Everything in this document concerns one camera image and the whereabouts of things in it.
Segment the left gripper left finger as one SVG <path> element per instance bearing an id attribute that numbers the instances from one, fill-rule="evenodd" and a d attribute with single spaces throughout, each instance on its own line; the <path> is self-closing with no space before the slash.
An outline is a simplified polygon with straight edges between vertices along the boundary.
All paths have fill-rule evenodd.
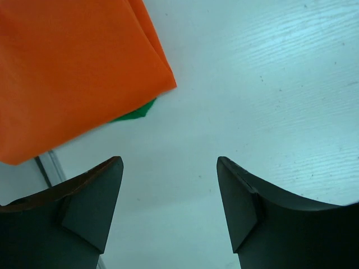
<path id="1" fill-rule="evenodd" d="M 1 206 L 1 268 L 96 268 L 123 176 L 121 157 Z"/>

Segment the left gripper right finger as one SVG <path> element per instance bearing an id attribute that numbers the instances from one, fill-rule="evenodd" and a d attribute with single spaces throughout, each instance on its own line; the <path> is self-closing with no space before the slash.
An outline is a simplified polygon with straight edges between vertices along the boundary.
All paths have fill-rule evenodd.
<path id="1" fill-rule="evenodd" d="M 358 204 L 333 205 L 271 184 L 227 157 L 217 175 L 242 268 L 357 268 Z"/>

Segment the green t shirt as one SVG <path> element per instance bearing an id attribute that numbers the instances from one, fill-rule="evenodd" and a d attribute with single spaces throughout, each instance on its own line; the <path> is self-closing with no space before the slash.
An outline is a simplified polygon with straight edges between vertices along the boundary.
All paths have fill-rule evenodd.
<path id="1" fill-rule="evenodd" d="M 156 101 L 156 98 L 151 100 L 150 102 L 148 102 L 147 104 L 141 106 L 140 108 L 127 113 L 121 117 L 118 117 L 114 120 L 109 121 L 108 123 L 113 123 L 113 122 L 118 122 L 118 121 L 123 121 L 123 120 L 133 120 L 133 119 L 138 119 L 138 118 L 142 118 L 145 117 L 148 113 L 148 111 L 152 108 L 152 106 L 154 105 Z"/>

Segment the orange t shirt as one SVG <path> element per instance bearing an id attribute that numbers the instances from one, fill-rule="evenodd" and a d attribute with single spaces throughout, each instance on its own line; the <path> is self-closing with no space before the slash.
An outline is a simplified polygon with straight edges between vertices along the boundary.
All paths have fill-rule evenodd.
<path id="1" fill-rule="evenodd" d="M 1 162 L 21 164 L 174 89 L 143 1 L 1 2 Z"/>

